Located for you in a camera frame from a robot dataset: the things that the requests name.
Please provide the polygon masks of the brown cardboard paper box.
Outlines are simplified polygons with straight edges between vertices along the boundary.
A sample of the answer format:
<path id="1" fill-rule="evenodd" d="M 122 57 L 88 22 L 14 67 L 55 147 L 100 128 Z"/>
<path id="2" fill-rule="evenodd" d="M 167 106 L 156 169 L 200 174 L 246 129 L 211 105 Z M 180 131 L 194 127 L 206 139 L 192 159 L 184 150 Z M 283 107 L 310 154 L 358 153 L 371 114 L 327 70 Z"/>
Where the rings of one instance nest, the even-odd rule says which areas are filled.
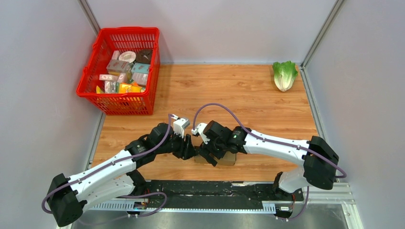
<path id="1" fill-rule="evenodd" d="M 222 157 L 221 159 L 218 159 L 213 154 L 210 154 L 210 157 L 212 157 L 217 162 L 217 166 L 234 166 L 236 163 L 236 154 L 232 154 L 229 152 L 225 153 L 224 157 Z M 195 163 L 199 164 L 210 164 L 201 155 L 195 156 L 194 161 Z"/>

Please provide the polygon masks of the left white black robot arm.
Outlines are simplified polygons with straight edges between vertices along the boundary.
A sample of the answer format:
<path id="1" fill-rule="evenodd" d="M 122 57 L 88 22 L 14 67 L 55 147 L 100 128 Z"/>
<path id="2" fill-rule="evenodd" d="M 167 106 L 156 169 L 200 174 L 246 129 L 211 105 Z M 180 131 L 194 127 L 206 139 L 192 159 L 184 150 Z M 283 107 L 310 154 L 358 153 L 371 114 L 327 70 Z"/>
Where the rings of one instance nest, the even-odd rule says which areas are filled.
<path id="1" fill-rule="evenodd" d="M 195 156 L 191 136 L 184 132 L 189 124 L 185 118 L 172 125 L 160 123 L 101 164 L 70 177 L 56 175 L 43 200 L 43 211 L 52 214 L 57 225 L 64 227 L 104 201 L 130 194 L 142 197 L 146 185 L 138 172 L 141 166 L 154 161 L 158 154 L 172 153 L 183 160 Z"/>

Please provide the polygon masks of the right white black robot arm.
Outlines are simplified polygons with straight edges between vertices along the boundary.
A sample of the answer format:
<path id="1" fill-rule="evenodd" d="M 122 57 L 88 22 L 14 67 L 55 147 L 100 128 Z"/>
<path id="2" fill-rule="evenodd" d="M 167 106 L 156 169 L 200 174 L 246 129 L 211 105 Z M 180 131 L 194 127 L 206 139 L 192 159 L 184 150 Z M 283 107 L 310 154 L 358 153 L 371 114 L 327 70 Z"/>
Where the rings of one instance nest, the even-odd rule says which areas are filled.
<path id="1" fill-rule="evenodd" d="M 306 186 L 333 188 L 339 156 L 321 137 L 313 136 L 309 141 L 285 139 L 241 126 L 230 130 L 215 121 L 198 124 L 192 134 L 201 137 L 198 152 L 213 166 L 214 158 L 219 159 L 226 152 L 277 157 L 298 165 L 294 170 L 277 174 L 272 187 L 277 199 L 284 200 Z"/>

